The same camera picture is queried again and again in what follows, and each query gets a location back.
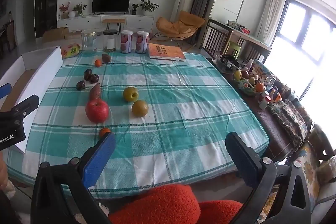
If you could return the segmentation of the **small orange tangerine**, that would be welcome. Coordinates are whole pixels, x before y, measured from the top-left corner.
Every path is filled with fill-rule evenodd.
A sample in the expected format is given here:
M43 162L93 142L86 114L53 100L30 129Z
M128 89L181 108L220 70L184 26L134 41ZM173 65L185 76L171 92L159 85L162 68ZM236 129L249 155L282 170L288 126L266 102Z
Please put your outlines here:
M96 60L94 62L95 67L101 67L101 60Z
M107 127L102 128L99 131L99 138L102 138L106 133L111 133L111 130Z

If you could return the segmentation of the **red apple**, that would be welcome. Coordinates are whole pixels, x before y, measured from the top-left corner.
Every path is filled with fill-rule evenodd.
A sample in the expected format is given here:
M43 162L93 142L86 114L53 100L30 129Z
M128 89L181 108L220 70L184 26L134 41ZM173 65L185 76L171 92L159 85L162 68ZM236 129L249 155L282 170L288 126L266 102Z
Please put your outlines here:
M92 123L104 123L109 116L109 106L102 99L90 100L85 107L85 113Z

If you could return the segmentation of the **dark water chestnut three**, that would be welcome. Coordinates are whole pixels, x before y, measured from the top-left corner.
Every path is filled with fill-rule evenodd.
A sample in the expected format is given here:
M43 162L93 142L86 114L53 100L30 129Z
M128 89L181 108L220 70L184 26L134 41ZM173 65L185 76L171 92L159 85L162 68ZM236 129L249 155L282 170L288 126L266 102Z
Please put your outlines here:
M81 91L86 88L86 81L82 80L76 84L76 90Z

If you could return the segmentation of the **dark water chestnut one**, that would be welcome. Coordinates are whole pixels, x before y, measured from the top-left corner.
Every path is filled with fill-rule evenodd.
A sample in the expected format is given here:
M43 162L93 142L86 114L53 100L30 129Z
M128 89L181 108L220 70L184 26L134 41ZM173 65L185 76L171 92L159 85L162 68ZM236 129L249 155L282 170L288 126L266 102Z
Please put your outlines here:
M85 72L84 72L84 80L86 81L89 81L90 78L92 76L92 69L87 69Z

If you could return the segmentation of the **long purple sweet potato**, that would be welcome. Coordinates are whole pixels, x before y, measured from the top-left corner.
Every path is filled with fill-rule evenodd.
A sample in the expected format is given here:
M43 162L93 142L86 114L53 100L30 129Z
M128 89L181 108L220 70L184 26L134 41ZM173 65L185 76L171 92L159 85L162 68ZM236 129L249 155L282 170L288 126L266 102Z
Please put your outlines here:
M97 100L101 98L101 86L100 83L96 83L95 86L90 90L89 100Z

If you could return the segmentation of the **dark water chestnut two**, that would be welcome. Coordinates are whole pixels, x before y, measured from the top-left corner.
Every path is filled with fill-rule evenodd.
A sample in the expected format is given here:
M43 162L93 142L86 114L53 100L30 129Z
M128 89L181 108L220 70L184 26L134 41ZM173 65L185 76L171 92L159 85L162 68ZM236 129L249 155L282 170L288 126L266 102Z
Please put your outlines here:
M99 81L99 75L97 75L97 74L92 74L91 76L90 76L90 78L89 78L89 81L90 81L90 83L91 84L95 84L95 83L97 83L98 81Z

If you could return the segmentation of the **green apple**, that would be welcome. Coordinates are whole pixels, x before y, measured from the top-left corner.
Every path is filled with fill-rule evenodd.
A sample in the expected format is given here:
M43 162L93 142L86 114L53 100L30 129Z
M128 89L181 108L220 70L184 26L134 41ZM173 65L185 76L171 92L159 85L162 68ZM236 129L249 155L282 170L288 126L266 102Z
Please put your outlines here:
M126 100L126 102L137 101L139 97L137 88L132 86L125 88L122 95L124 100Z

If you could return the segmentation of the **dark sweet potato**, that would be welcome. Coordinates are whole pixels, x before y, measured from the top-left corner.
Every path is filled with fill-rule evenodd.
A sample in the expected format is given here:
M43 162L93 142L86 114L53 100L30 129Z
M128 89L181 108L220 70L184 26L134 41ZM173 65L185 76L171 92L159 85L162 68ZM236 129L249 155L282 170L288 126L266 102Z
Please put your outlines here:
M110 55L106 54L106 53L103 53L102 56L101 56L101 59L102 59L102 62L103 63L109 63L112 61L112 58Z

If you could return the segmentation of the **fruit bowl on side table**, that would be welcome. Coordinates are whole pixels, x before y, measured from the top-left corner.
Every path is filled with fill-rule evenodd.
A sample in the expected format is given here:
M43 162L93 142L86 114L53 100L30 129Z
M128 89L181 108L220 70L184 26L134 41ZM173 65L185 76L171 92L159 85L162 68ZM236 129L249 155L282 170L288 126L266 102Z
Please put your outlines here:
M247 71L235 71L233 81L242 93L250 97L265 91L264 84L258 80L257 75L251 75Z

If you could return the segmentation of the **left red white can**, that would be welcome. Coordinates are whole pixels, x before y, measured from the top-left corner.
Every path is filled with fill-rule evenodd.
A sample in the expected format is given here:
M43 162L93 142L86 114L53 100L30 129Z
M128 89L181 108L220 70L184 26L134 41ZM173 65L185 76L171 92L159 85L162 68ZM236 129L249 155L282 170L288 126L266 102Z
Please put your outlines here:
M131 53L133 31L123 30L121 32L120 51L122 53Z

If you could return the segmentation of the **small wooden stool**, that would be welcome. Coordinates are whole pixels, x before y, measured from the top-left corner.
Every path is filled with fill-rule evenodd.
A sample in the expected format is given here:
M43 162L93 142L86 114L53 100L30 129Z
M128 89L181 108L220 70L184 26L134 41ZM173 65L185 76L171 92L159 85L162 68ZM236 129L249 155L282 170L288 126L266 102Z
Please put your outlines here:
M125 18L117 18L117 19L103 19L103 24L106 24L106 29L108 30L110 28L111 24L114 24L117 26L117 34L119 35L121 32L121 25L126 23Z

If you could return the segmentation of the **black television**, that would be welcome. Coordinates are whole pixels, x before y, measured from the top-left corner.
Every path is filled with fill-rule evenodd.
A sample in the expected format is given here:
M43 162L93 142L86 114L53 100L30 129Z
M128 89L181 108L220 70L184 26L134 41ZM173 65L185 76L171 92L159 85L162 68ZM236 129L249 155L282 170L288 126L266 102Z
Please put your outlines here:
M129 11L130 0L92 0L91 11L94 14L106 12L121 12L126 14Z

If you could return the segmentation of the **orange book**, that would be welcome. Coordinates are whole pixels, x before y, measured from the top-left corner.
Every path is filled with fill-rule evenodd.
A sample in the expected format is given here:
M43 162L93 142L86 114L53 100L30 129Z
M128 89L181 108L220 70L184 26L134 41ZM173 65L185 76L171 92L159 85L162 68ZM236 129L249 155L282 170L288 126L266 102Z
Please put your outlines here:
M165 46L161 44L148 44L149 57L158 60L185 61L183 51L177 46Z

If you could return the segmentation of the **white tv cabinet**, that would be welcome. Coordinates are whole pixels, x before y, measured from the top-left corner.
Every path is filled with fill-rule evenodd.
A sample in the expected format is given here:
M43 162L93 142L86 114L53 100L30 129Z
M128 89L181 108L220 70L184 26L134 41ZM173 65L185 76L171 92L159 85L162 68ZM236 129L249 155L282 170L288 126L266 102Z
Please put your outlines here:
M70 32L86 29L112 29L151 32L154 17L144 15L84 15L74 18L61 19L57 28L67 27Z

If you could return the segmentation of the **potted green plant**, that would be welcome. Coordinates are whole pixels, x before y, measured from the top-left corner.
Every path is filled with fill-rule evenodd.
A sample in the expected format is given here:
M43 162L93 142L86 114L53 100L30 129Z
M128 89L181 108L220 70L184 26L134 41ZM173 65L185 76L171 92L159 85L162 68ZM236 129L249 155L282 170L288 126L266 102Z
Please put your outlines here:
M159 8L159 4L151 2L150 0L140 0L139 8L143 15L148 16L155 12Z

